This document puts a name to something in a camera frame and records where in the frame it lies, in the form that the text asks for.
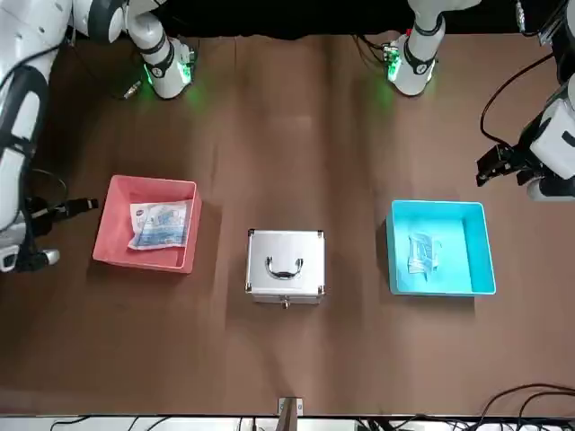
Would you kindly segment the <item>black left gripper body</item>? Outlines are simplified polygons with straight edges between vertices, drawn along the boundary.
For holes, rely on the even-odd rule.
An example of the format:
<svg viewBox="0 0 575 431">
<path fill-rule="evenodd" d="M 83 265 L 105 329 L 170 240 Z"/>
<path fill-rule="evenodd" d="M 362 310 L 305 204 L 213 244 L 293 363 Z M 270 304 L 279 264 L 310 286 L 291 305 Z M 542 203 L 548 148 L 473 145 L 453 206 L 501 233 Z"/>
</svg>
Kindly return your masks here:
<svg viewBox="0 0 575 431">
<path fill-rule="evenodd" d="M 547 168 L 530 149 L 539 135 L 537 128 L 525 129 L 517 144 L 511 147 L 508 165 L 511 172 L 516 174 L 518 185 L 527 185 L 530 181 L 542 179 L 547 174 Z"/>
</svg>

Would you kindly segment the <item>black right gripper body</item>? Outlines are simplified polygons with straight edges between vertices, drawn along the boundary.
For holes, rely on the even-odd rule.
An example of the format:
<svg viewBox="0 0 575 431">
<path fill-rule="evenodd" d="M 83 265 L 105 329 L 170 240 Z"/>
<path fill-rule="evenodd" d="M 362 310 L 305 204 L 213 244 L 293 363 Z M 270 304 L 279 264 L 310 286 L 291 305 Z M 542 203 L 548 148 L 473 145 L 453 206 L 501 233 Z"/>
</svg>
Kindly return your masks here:
<svg viewBox="0 0 575 431">
<path fill-rule="evenodd" d="M 59 251 L 40 249 L 36 239 L 50 233 L 55 223 L 65 219 L 66 203 L 51 205 L 44 198 L 26 198 L 22 214 L 26 230 L 18 253 L 18 270 L 37 271 L 56 264 L 60 259 Z"/>
</svg>

